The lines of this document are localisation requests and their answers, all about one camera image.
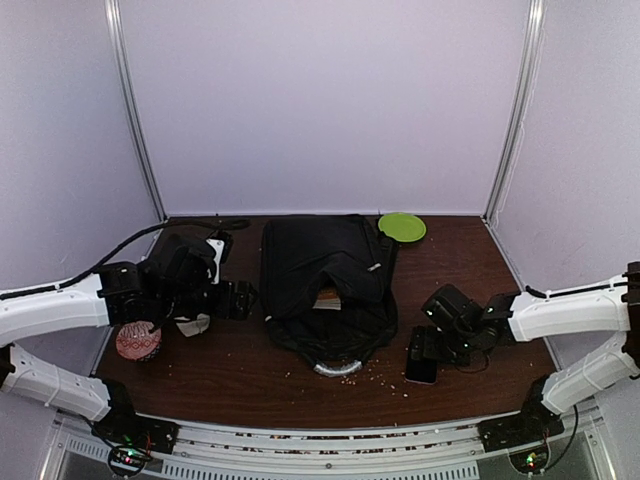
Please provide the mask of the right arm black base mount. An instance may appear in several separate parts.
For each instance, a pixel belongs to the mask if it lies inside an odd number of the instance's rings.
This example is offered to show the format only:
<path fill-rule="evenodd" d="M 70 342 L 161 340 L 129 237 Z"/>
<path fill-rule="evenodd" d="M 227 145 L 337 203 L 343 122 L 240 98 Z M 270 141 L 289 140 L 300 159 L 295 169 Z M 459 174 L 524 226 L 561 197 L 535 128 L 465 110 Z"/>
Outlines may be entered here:
<path fill-rule="evenodd" d="M 485 452 L 542 442 L 547 436 L 565 431 L 562 420 L 557 416 L 542 418 L 523 413 L 484 420 L 477 429 Z"/>

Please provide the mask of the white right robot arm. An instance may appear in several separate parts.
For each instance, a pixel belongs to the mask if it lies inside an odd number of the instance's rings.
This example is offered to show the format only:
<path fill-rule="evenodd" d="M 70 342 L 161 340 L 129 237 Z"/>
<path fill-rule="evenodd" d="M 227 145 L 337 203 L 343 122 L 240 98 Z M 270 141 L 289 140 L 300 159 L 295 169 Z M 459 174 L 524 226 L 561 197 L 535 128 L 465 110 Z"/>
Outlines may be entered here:
<path fill-rule="evenodd" d="M 639 264 L 610 279 L 561 290 L 496 294 L 480 305 L 452 284 L 423 304 L 427 327 L 412 333 L 414 361 L 468 366 L 475 352 L 543 337 L 607 332 L 609 338 L 570 366 L 538 380 L 513 419 L 519 440 L 535 440 L 558 416 L 624 378 L 639 376 Z"/>

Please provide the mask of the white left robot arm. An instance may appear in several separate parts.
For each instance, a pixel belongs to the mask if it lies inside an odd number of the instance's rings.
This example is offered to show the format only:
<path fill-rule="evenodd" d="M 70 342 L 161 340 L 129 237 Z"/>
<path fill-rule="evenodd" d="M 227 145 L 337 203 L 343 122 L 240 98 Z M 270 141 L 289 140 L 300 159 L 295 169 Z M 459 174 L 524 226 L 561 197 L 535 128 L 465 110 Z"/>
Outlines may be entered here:
<path fill-rule="evenodd" d="M 247 318 L 255 290 L 221 273 L 232 243 L 225 232 L 172 234 L 138 263 L 106 258 L 72 279 L 2 293 L 2 392 L 104 422 L 121 443 L 137 442 L 144 424 L 126 388 L 90 376 L 80 356 L 111 328 L 156 334 L 167 324 Z"/>

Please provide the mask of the black smartphone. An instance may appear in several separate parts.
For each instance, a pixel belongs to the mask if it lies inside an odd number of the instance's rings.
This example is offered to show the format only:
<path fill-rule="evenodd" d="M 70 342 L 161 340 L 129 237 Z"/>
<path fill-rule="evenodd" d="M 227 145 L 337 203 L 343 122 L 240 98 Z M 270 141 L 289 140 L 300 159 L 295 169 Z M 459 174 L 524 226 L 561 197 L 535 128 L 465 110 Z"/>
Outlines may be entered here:
<path fill-rule="evenodd" d="M 404 372 L 406 381 L 422 385 L 434 385 L 437 373 L 438 364 L 436 360 L 425 358 L 417 349 L 408 349 Z"/>

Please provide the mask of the orange treehouse paperback book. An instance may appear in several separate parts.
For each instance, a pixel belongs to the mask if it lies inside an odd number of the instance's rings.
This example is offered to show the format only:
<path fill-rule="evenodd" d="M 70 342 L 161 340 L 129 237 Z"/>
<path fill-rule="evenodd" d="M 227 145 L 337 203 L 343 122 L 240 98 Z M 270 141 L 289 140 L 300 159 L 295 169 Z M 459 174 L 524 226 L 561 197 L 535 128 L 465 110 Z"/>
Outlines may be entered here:
<path fill-rule="evenodd" d="M 326 286 L 319 290 L 313 308 L 316 310 L 342 309 L 342 300 L 339 292 L 334 286 Z"/>

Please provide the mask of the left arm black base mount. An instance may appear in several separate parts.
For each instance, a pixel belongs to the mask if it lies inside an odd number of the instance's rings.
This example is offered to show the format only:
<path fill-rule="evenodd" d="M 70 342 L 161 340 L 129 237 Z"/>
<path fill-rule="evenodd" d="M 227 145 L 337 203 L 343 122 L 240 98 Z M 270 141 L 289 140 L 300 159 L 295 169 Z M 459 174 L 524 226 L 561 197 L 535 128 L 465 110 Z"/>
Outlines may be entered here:
<path fill-rule="evenodd" d="M 138 415 L 135 411 L 110 411 L 102 420 L 93 422 L 96 436 L 112 443 L 141 450 L 171 454 L 179 425 L 172 421 Z"/>

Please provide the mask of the black student backpack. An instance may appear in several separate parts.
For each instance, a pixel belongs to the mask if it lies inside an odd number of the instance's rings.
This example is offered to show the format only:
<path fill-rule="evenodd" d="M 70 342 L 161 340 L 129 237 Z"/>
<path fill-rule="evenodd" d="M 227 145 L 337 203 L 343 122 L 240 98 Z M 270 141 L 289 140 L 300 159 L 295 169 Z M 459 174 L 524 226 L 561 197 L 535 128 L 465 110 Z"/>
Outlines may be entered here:
<path fill-rule="evenodd" d="M 261 239 L 259 293 L 266 332 L 319 375 L 347 377 L 389 344 L 398 330 L 391 284 L 398 244 L 361 215 L 270 219 Z M 334 286 L 342 309 L 316 310 Z"/>

